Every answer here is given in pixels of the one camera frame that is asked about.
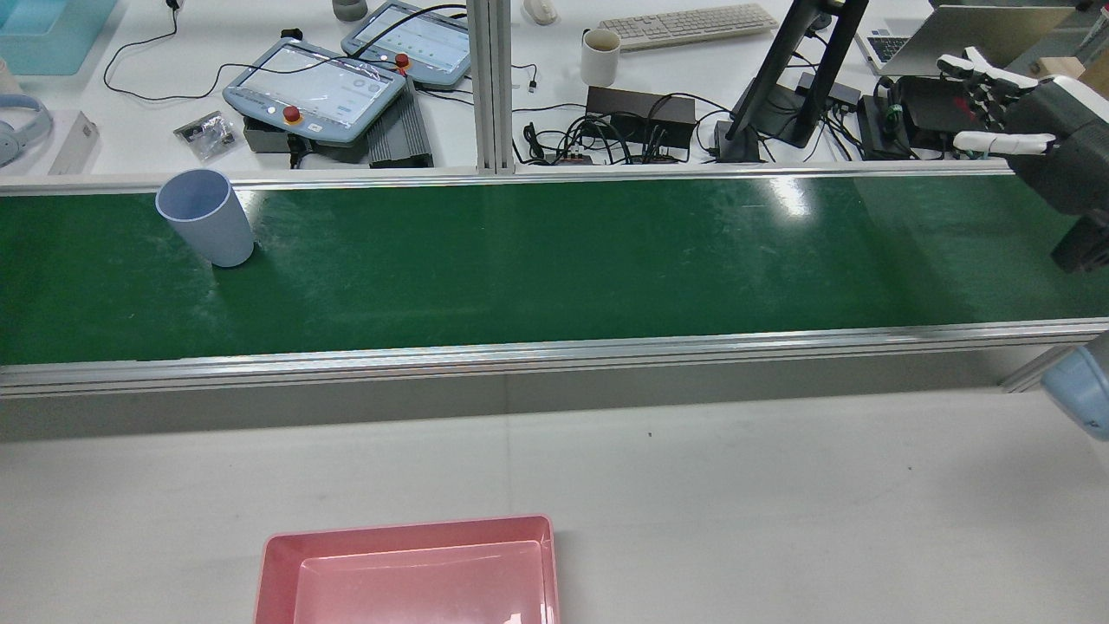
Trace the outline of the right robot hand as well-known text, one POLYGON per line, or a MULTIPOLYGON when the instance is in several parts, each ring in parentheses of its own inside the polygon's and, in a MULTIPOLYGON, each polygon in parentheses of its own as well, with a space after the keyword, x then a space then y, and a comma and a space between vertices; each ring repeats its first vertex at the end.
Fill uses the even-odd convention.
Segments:
POLYGON ((1106 213, 1106 98, 1070 76, 993 67, 974 47, 938 57, 936 67, 962 81, 983 124, 958 132, 956 150, 1006 158, 1060 213, 1106 213))

